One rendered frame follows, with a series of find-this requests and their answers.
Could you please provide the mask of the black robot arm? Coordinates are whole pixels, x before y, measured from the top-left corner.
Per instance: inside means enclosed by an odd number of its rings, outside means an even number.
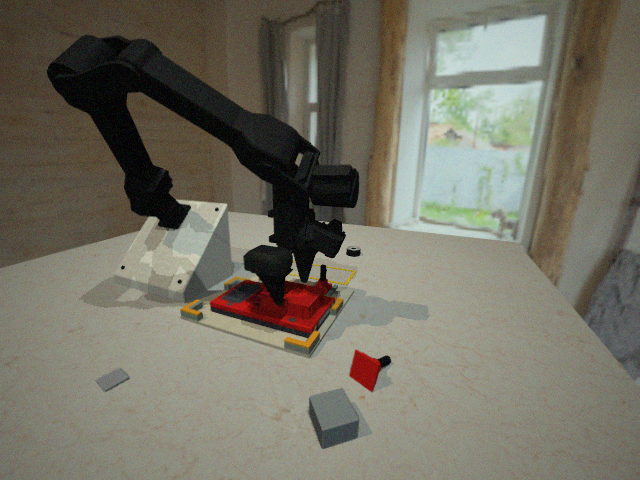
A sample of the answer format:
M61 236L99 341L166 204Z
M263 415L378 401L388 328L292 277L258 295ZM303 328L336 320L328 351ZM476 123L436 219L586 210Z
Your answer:
M179 229L191 206L168 192L169 171L152 164L127 108L127 93L142 92L232 148L239 162L272 184L273 204L355 208L359 171L351 164L320 165L320 151L290 125L252 113L187 72L145 39L84 35L46 70L68 105L92 117L124 171L131 211ZM298 154L303 157L299 166ZM335 258L346 237L342 222L301 221L298 249ZM301 247L300 247L301 246Z

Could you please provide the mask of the small black toy tyre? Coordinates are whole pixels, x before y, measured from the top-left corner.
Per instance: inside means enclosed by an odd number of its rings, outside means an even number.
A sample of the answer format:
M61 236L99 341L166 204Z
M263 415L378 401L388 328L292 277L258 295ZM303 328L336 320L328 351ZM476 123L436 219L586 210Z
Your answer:
M356 246L347 247L347 255L352 257L360 256L361 248Z

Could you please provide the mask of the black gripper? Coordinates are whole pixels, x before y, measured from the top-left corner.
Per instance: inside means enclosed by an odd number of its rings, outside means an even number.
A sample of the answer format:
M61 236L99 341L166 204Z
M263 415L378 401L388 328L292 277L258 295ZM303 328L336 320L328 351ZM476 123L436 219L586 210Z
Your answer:
M274 303L283 304L285 277L293 271L293 255L301 282L307 283L317 250L309 247L298 249L297 237L301 221L311 216L314 209L309 204L302 206L279 206L273 204L268 217L273 218L274 234L269 242L277 247L260 245L243 256L244 270L257 275Z

